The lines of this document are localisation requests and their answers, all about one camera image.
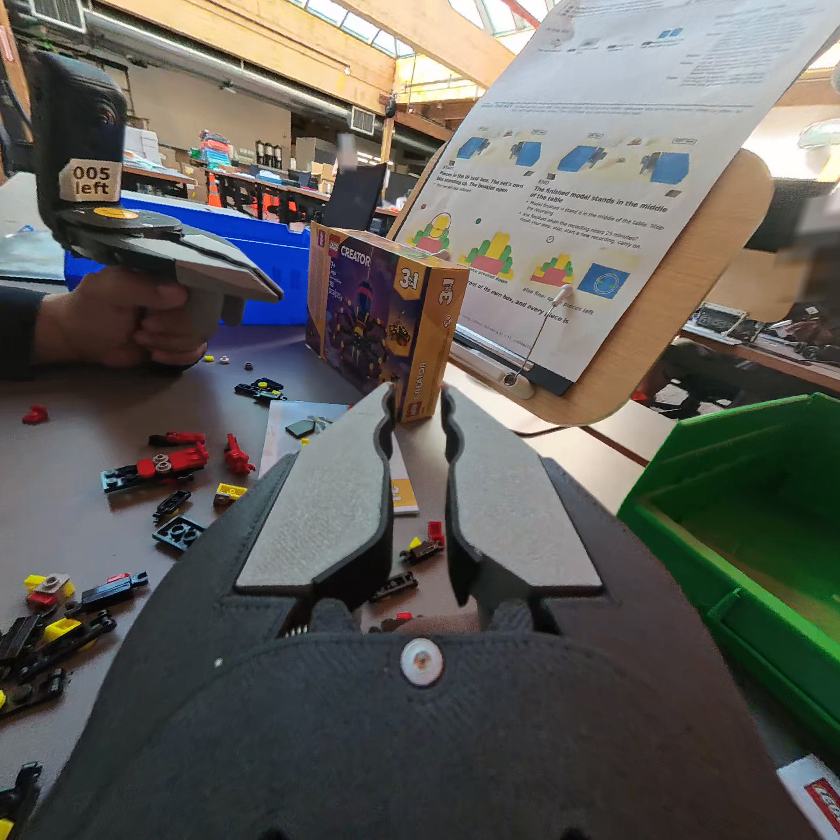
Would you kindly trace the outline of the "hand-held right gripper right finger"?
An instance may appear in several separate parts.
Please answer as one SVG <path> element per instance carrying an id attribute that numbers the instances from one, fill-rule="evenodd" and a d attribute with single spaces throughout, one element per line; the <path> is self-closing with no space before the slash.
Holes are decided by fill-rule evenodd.
<path id="1" fill-rule="evenodd" d="M 460 606 L 597 596 L 602 578 L 538 453 L 458 388 L 442 390 L 448 577 Z"/>

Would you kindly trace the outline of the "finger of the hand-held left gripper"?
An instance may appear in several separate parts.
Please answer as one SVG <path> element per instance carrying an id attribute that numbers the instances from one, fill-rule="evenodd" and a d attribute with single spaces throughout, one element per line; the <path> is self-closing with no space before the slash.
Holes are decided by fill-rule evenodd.
<path id="1" fill-rule="evenodd" d="M 276 304 L 283 290 L 241 250 L 220 238 L 99 236 L 99 261 L 173 279 L 187 290 L 185 310 L 194 327 L 237 326 L 248 300 Z"/>

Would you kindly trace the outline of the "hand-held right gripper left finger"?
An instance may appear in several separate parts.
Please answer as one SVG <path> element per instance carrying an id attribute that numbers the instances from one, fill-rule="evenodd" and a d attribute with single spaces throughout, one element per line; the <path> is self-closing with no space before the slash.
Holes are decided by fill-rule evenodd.
<path id="1" fill-rule="evenodd" d="M 236 580 L 248 595 L 353 611 L 392 568 L 395 388 L 383 384 L 301 449 Z"/>

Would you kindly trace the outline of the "pile of lego pieces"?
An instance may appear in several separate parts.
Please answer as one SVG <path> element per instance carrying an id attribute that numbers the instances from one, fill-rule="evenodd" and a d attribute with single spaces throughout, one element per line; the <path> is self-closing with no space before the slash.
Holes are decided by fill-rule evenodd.
<path id="1" fill-rule="evenodd" d="M 2 788 L 22 765 L 39 763 L 45 794 L 89 717 L 103 677 L 154 588 L 182 553 L 153 537 L 153 513 L 172 486 L 105 494 L 101 473 L 154 453 L 148 436 L 204 433 L 208 465 L 193 482 L 181 515 L 209 527 L 221 482 L 236 484 L 224 463 L 227 434 L 257 466 L 269 408 L 235 393 L 267 375 L 293 402 L 352 404 L 357 388 L 318 359 L 293 328 L 224 329 L 213 345 L 227 365 L 200 362 L 182 374 L 146 369 L 59 367 L 31 381 L 2 384 L 2 631 L 28 612 L 25 579 L 65 574 L 75 597 L 118 574 L 149 582 L 110 608 L 117 624 L 63 668 L 61 696 L 2 721 Z"/>

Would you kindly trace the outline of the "person's left forearm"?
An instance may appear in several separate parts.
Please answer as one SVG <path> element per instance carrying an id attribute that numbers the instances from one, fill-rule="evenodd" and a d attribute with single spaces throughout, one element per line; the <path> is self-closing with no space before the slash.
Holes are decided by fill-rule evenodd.
<path id="1" fill-rule="evenodd" d="M 46 294 L 1 287 L 1 381 L 21 382 L 34 369 L 35 331 Z"/>

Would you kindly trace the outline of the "purple lego set box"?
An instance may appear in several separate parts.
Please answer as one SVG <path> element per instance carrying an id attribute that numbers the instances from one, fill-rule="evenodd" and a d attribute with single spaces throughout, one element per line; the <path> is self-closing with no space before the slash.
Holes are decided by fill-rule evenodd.
<path id="1" fill-rule="evenodd" d="M 406 424 L 437 409 L 469 268 L 366 231 L 310 225 L 306 344 Z"/>

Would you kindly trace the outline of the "red brown lego body assembly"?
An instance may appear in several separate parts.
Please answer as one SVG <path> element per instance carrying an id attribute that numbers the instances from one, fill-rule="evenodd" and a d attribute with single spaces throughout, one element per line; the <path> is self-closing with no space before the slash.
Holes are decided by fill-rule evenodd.
<path id="1" fill-rule="evenodd" d="M 205 433 L 153 434 L 148 446 L 155 448 L 151 456 L 101 472 L 101 490 L 105 495 L 141 487 L 181 487 L 194 480 L 195 474 L 209 463 Z"/>

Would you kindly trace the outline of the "person's left hand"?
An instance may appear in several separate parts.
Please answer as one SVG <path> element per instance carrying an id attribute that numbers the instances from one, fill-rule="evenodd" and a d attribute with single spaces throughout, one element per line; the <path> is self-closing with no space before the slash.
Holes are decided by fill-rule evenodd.
<path id="1" fill-rule="evenodd" d="M 143 362 L 191 366 L 207 340 L 186 311 L 187 289 L 138 270 L 107 267 L 65 295 L 45 297 L 31 361 L 129 369 Z"/>

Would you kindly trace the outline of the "open spider instruction booklet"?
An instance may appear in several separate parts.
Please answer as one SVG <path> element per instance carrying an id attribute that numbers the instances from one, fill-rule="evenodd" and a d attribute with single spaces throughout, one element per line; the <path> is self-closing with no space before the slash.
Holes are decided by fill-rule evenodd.
<path id="1" fill-rule="evenodd" d="M 262 478 L 281 458 L 296 454 L 307 442 L 337 423 L 349 409 L 349 405 L 338 403 L 273 402 L 269 407 L 258 478 Z M 419 505 L 395 435 L 392 436 L 392 446 L 390 467 L 394 513 L 397 517 L 416 516 Z"/>

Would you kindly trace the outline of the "green plastic bin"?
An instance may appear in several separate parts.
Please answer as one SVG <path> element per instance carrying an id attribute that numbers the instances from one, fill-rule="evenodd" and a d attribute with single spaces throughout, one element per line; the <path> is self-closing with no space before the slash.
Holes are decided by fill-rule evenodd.
<path id="1" fill-rule="evenodd" d="M 838 400 L 678 422 L 617 516 L 722 651 L 838 753 Z"/>

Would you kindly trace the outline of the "background workbench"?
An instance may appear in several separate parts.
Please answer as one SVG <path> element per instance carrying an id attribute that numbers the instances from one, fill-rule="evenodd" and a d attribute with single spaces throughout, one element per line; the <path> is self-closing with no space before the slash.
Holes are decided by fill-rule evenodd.
<path id="1" fill-rule="evenodd" d="M 813 390 L 838 396 L 838 343 L 791 335 L 793 323 L 757 320 L 745 310 L 705 301 L 679 338 L 739 363 L 796 379 Z"/>

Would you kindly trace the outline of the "printed instruction sheet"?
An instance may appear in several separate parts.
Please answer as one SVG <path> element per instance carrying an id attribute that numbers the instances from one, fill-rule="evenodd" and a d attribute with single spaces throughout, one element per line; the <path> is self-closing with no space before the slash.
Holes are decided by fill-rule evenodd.
<path id="1" fill-rule="evenodd" d="M 469 270 L 462 343 L 561 396 L 837 1 L 558 2 L 459 125 L 395 239 Z"/>

